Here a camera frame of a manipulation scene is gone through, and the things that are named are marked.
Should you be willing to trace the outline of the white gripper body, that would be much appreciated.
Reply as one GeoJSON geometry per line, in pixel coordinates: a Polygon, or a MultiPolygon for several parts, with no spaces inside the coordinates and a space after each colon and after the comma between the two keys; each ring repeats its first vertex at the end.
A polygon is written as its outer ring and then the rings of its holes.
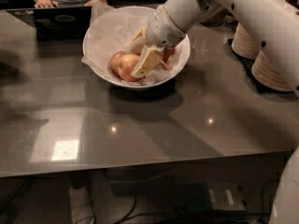
{"type": "Polygon", "coordinates": [[[173,23],[164,6],[158,6],[148,18],[146,37],[151,44],[172,49],[186,34],[173,23]]]}

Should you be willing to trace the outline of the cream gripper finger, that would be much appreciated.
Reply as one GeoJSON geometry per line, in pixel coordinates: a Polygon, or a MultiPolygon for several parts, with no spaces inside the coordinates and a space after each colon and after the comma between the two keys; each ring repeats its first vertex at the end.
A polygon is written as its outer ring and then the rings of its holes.
{"type": "Polygon", "coordinates": [[[163,57],[163,47],[157,47],[156,45],[144,46],[141,50],[140,59],[131,75],[133,77],[145,77],[163,60],[163,57]]]}
{"type": "Polygon", "coordinates": [[[142,27],[133,37],[132,41],[126,48],[127,54],[136,54],[140,55],[145,46],[149,45],[147,38],[147,29],[142,27]]]}

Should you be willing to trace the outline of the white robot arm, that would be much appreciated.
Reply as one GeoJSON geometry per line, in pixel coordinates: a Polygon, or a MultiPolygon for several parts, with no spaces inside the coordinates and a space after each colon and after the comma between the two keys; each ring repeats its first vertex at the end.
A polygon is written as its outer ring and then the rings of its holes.
{"type": "Polygon", "coordinates": [[[234,15],[299,94],[299,14],[285,0],[167,0],[149,16],[146,28],[135,35],[128,47],[141,54],[132,76],[144,77],[158,65],[156,53],[145,46],[171,49],[195,23],[207,20],[221,8],[234,15]]]}

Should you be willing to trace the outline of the person's right hand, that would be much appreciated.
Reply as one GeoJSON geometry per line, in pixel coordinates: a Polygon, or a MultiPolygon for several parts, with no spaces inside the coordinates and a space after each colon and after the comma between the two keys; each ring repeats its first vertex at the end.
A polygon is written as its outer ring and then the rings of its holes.
{"type": "Polygon", "coordinates": [[[58,7],[59,3],[54,0],[36,0],[35,8],[54,8],[58,7]]]}

